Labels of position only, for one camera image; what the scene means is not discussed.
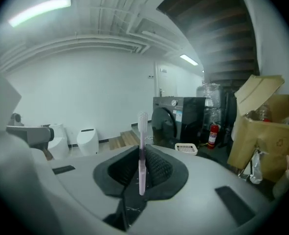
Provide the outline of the plastic-wrapped black appliance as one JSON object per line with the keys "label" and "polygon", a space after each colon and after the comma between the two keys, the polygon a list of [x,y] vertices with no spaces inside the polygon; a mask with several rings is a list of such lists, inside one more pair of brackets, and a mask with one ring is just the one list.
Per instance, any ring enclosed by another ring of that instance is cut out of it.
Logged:
{"label": "plastic-wrapped black appliance", "polygon": [[215,83],[206,83],[196,90],[198,97],[205,98],[204,124],[222,124],[225,102],[222,86]]}

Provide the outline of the white toothbrush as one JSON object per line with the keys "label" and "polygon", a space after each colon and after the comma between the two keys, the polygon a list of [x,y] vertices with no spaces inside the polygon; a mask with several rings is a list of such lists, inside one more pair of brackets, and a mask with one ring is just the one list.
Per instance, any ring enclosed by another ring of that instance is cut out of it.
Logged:
{"label": "white toothbrush", "polygon": [[140,113],[138,116],[138,131],[140,133],[139,146],[139,162],[138,162],[138,179],[139,179],[139,194],[145,193],[146,187],[146,165],[145,165],[145,138],[147,133],[148,114]]}

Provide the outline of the plain white toilet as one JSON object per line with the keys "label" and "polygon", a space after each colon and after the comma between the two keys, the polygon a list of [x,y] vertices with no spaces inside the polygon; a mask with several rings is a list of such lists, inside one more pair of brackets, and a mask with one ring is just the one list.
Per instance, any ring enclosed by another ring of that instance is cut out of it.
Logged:
{"label": "plain white toilet", "polygon": [[69,154],[67,134],[63,124],[49,126],[54,131],[54,139],[48,143],[48,150],[55,160],[65,159]]}

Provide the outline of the dark wooden staircase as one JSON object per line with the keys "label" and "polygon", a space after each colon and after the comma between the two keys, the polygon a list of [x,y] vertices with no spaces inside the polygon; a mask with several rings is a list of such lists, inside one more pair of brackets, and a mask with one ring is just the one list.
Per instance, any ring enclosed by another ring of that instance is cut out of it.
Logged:
{"label": "dark wooden staircase", "polygon": [[158,10],[194,48],[206,82],[241,85],[259,75],[255,33],[244,0],[164,0]]}

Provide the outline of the cream cup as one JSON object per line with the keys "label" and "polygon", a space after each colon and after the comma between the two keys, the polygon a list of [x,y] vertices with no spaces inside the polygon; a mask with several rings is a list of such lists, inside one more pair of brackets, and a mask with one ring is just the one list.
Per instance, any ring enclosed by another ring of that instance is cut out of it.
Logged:
{"label": "cream cup", "polygon": [[289,189],[289,169],[285,171],[283,176],[274,185],[272,194],[275,199],[281,198]]}

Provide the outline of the black marble vanity table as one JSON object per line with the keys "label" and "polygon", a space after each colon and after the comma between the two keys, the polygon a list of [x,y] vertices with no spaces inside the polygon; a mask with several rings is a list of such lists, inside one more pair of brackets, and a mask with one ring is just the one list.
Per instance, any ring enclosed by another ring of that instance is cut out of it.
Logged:
{"label": "black marble vanity table", "polygon": [[[229,171],[231,171],[236,176],[238,175],[238,170],[229,164],[227,164],[228,156],[226,152],[226,147],[218,148],[215,147],[214,149],[208,149],[207,146],[200,146],[198,147],[198,156],[204,157],[210,160],[213,160]],[[274,182],[263,179],[259,184],[253,184],[249,177],[245,179],[244,177],[240,177],[243,181],[246,181],[248,184],[254,186],[264,197],[266,197],[269,201],[274,200],[274,196],[272,193],[272,189],[274,187]]]}

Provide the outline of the long fluorescent ceiling light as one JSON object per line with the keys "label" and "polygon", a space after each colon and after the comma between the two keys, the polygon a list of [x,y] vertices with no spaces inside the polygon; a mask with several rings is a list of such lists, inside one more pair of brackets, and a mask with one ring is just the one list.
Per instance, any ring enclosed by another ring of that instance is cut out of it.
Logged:
{"label": "long fluorescent ceiling light", "polygon": [[17,15],[10,18],[8,20],[8,23],[12,27],[16,27],[38,15],[41,15],[41,14],[44,14],[53,10],[70,7],[70,6],[71,6],[71,0],[48,0],[40,4],[37,4],[35,6],[32,6],[24,11],[21,11]]}

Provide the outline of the clear bottle red label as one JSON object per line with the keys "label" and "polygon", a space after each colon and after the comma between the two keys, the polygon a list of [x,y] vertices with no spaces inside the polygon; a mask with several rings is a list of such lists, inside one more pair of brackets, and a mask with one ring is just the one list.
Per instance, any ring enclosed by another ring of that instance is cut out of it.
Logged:
{"label": "clear bottle red label", "polygon": [[261,105],[257,110],[257,119],[264,122],[272,122],[271,110],[267,103]]}

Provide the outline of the short fluorescent ceiling light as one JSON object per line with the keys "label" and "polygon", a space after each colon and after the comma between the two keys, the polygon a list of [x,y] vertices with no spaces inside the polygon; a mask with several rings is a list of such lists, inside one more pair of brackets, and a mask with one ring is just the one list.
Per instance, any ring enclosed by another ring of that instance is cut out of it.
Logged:
{"label": "short fluorescent ceiling light", "polygon": [[185,61],[187,61],[188,63],[190,63],[193,66],[198,66],[199,65],[195,60],[193,60],[192,58],[190,58],[189,56],[187,56],[185,54],[182,54],[180,56],[180,58],[185,60]]}

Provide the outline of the wooden steps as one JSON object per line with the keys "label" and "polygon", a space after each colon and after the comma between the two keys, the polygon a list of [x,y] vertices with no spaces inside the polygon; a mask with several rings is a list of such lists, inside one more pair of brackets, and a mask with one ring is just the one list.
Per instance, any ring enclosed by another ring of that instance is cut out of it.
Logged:
{"label": "wooden steps", "polygon": [[130,145],[140,145],[139,137],[132,130],[121,132],[120,136],[109,139],[110,150],[115,150]]}

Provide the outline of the red fire extinguisher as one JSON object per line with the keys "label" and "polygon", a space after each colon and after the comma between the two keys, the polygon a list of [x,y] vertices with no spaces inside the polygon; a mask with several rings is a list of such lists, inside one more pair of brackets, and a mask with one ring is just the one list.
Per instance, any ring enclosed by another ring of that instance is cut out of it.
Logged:
{"label": "red fire extinguisher", "polygon": [[215,148],[215,143],[217,136],[220,132],[220,125],[218,123],[211,123],[210,125],[210,132],[209,132],[209,137],[208,137],[208,142],[207,142],[207,148],[208,149],[214,149]]}

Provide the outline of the white door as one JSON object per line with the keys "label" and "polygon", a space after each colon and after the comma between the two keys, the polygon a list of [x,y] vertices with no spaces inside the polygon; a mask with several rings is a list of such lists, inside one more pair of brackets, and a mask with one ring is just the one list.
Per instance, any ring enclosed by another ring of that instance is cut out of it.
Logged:
{"label": "white door", "polygon": [[153,112],[163,108],[170,117],[177,121],[177,113],[181,114],[180,98],[177,93],[176,69],[164,63],[157,64],[157,96],[153,99]]}

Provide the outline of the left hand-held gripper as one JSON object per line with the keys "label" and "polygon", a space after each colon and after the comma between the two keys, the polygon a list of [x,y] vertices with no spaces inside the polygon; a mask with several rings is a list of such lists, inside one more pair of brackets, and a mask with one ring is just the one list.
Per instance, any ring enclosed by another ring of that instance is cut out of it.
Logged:
{"label": "left hand-held gripper", "polygon": [[27,145],[41,144],[54,139],[54,130],[50,127],[25,127],[21,115],[13,113],[7,124],[7,133],[22,139]]}

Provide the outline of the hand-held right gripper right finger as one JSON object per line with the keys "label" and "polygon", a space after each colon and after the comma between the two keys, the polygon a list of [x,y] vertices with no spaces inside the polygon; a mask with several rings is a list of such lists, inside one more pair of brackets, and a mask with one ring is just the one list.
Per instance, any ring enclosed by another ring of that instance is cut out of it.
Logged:
{"label": "hand-held right gripper right finger", "polygon": [[150,187],[130,233],[253,233],[271,203],[219,163],[147,145]]}

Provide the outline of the black washing machine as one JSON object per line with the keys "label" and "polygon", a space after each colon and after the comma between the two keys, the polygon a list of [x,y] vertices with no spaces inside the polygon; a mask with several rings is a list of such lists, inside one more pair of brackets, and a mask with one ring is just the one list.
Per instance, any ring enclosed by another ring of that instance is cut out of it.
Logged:
{"label": "black washing machine", "polygon": [[204,109],[204,97],[154,97],[153,144],[171,149],[176,143],[198,145]]}

